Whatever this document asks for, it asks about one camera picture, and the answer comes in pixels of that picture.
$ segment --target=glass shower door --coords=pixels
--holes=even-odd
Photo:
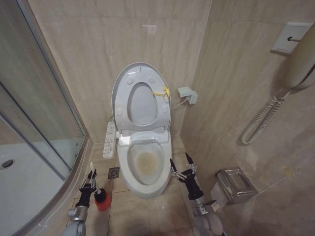
[[[85,137],[15,0],[0,1],[0,235],[32,221]]]
[[[0,82],[72,168],[84,133],[15,1],[0,7]]]

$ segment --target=electrical outlet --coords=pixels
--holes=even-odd
[[[280,33],[271,51],[291,54],[313,23],[288,22]]]

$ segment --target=tiled wall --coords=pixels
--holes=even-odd
[[[29,0],[94,143],[104,142],[111,92],[133,62],[156,67],[180,102],[191,86],[211,0]],[[185,107],[172,112],[179,134]]]
[[[315,22],[313,0],[213,0],[181,130],[206,194],[240,166],[259,190],[225,206],[234,235],[315,233],[315,86],[291,95],[255,143],[239,136],[275,94],[285,57],[270,53],[286,22]]]

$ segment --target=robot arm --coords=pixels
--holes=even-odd
[[[222,223],[214,210],[218,203],[217,201],[205,202],[204,194],[195,180],[197,166],[187,153],[186,158],[189,163],[187,164],[189,166],[188,170],[181,173],[177,172],[174,162],[170,159],[171,170],[172,176],[186,185],[195,226],[202,236],[222,236],[224,235]]]
[[[85,221],[88,217],[88,209],[90,207],[90,197],[96,191],[96,170],[91,171],[88,178],[85,179],[79,188],[81,192],[80,200],[74,209],[70,209],[67,213],[73,221],[62,233],[62,236],[85,236]]]

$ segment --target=coiled phone cord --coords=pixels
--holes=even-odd
[[[249,145],[249,144],[252,144],[255,141],[255,139],[263,131],[263,129],[267,126],[267,124],[272,119],[272,117],[275,115],[275,113],[283,105],[286,97],[289,94],[290,94],[290,91],[287,92],[283,97],[277,98],[276,96],[274,96],[273,99],[271,99],[267,103],[267,105],[260,111],[260,113],[255,117],[255,119],[251,122],[251,124],[243,132],[243,134],[241,136],[242,144]],[[251,130],[257,125],[257,123],[259,121],[261,121],[259,127],[255,130],[255,132],[253,132],[251,137],[246,141],[246,137],[251,132]]]

